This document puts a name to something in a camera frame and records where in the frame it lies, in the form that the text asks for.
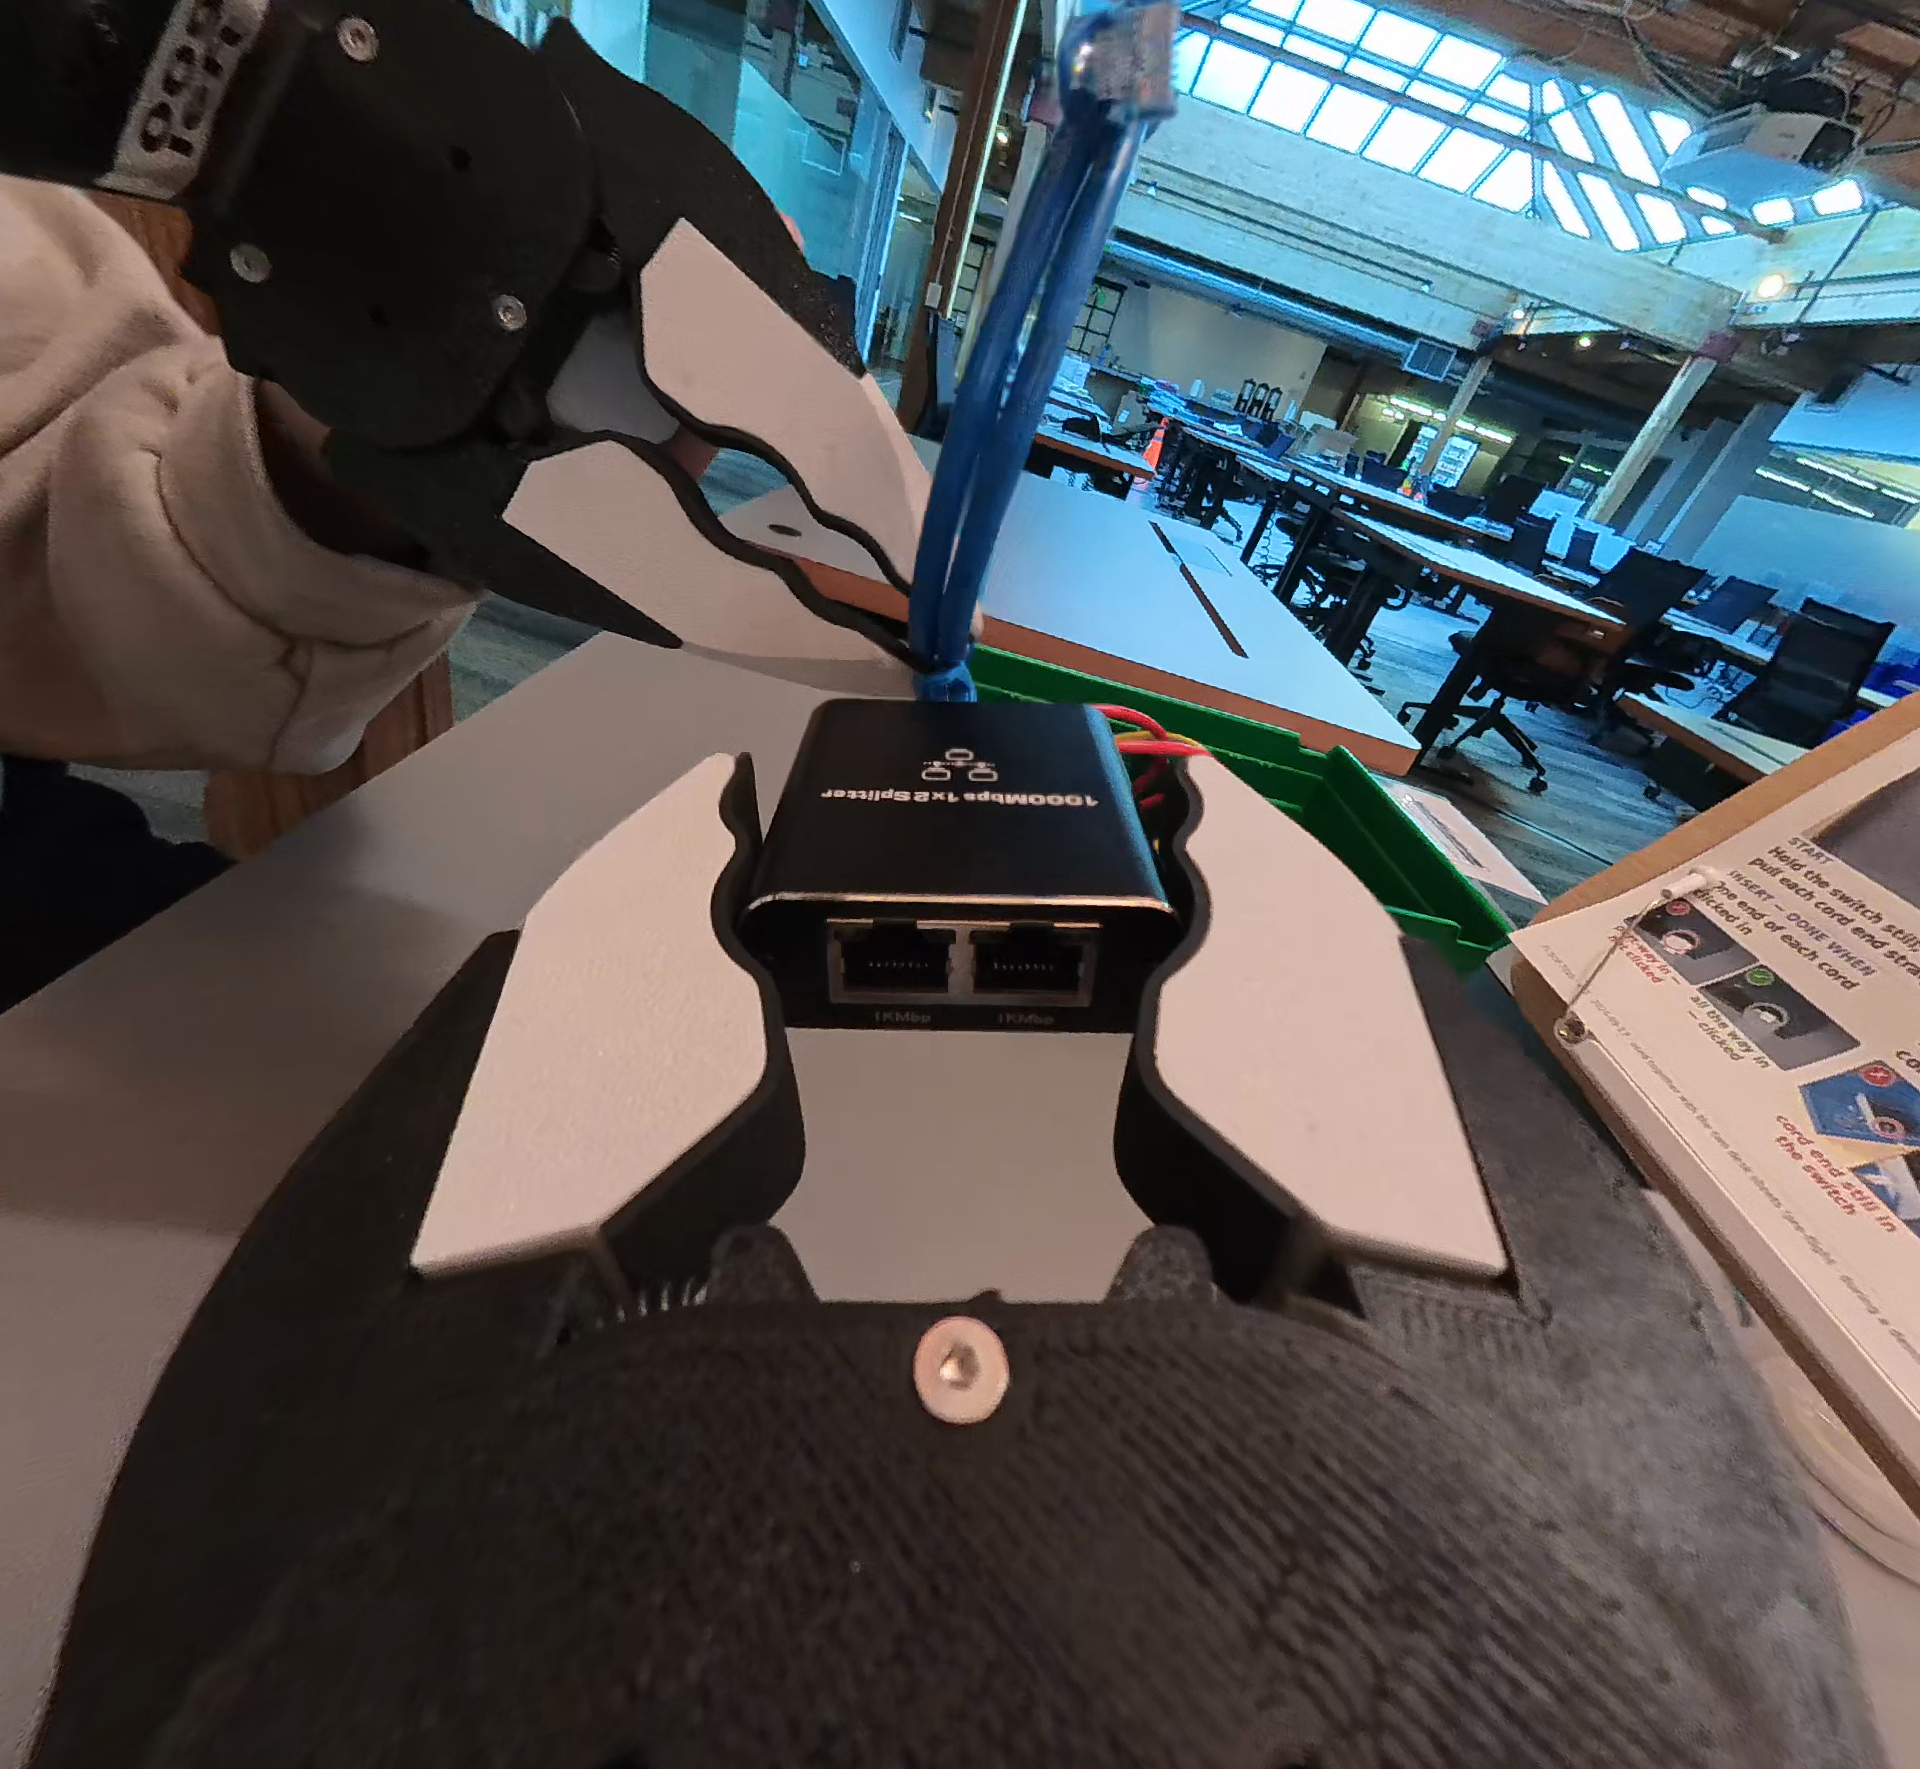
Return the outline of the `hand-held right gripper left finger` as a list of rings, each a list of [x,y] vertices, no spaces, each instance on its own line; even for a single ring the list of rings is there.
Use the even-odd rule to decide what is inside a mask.
[[[759,771],[708,754],[520,917],[415,1273],[590,1255],[708,1273],[807,1178],[781,992],[738,938]]]

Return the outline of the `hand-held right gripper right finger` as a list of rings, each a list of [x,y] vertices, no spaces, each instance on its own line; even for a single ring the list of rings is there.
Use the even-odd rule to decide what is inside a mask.
[[[1168,881],[1187,935],[1147,978],[1118,1178],[1187,1226],[1225,1300],[1314,1292],[1349,1261],[1490,1285],[1479,1180],[1401,930],[1221,756],[1187,756]]]

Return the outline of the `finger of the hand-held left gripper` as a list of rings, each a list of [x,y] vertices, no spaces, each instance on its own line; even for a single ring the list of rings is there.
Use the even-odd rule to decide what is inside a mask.
[[[641,441],[532,456],[505,502],[505,530],[675,632],[681,652],[733,672],[911,672],[869,613],[831,604],[792,559],[750,553],[696,486],[641,456]]]
[[[851,374],[685,217],[641,264],[632,324],[647,385],[681,424],[781,462],[817,516],[911,583],[932,481],[874,374]]]

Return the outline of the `green plastic bin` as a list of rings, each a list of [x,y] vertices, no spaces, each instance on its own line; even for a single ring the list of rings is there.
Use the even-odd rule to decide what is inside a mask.
[[[1271,803],[1281,803],[1339,861],[1349,861],[1360,886],[1401,925],[1401,935],[1430,938],[1464,978],[1508,938],[1500,907],[1447,856],[1430,834],[1419,834],[1419,820],[1383,796],[1374,771],[1360,771],[1354,754],[1314,754],[1294,730],[1001,645],[976,645],[971,672],[982,697],[1129,704],[1168,733],[1207,745],[1234,773],[1246,773]]]

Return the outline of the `black ethernet splitter box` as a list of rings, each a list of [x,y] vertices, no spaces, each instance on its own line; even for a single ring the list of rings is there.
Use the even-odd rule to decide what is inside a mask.
[[[738,938],[788,1031],[1134,1033],[1179,907],[1093,704],[830,697]]]

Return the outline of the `person's left forearm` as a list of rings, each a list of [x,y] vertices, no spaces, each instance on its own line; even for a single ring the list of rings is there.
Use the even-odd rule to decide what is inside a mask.
[[[0,198],[0,740],[106,771],[324,773],[473,591],[316,549],[231,370],[94,198]]]

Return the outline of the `wood-edged office table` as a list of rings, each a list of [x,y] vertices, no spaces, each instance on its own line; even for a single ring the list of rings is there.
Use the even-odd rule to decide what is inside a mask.
[[[1551,583],[1501,563],[1464,553],[1452,543],[1419,543],[1412,530],[1394,530],[1380,516],[1335,510],[1335,530],[1343,530],[1349,559],[1360,563],[1349,597],[1339,604],[1328,629],[1328,652],[1339,665],[1354,658],[1360,632],[1374,629],[1380,604],[1394,589],[1413,589],[1419,576],[1447,576],[1468,589],[1490,619],[1471,629],[1468,652],[1455,652],[1447,685],[1419,704],[1412,722],[1413,733],[1413,764],[1441,745],[1441,733],[1468,710],[1468,685],[1484,675],[1500,632],[1513,632],[1520,619],[1551,619],[1551,642],[1568,642],[1576,652],[1618,652],[1625,645],[1625,619],[1588,604],[1576,591],[1558,591]]]
[[[986,572],[976,685],[1124,697],[1190,740],[1240,714],[1380,773],[1419,756],[1221,536],[1039,475],[1019,475]]]

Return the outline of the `black office chair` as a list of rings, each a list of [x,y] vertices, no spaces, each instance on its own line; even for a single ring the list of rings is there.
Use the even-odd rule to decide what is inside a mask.
[[[1551,796],[1536,740],[1520,710],[1582,710],[1611,704],[1631,675],[1631,652],[1651,645],[1664,619],[1685,604],[1705,572],[1655,553],[1625,553],[1589,591],[1561,604],[1534,604],[1513,591],[1484,591],[1490,619],[1471,632],[1452,632],[1455,665],[1426,704],[1400,714],[1413,730],[1419,756],[1452,756],[1479,733],[1513,745],[1529,796]]]

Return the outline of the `white board stand base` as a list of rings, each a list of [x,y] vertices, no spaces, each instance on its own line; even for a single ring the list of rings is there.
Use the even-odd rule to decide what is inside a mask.
[[[1871,1555],[1885,1576],[1920,1588],[1920,1514],[1839,1420],[1819,1387],[1789,1362],[1763,1362],[1797,1467],[1806,1473],[1814,1514]]]

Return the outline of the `ceiling projector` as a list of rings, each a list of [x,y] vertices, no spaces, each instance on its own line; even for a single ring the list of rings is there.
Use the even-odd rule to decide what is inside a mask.
[[[1749,211],[1754,198],[1806,198],[1863,150],[1863,128],[1825,111],[1776,111],[1763,102],[1715,111],[1670,149],[1664,187],[1706,187]]]

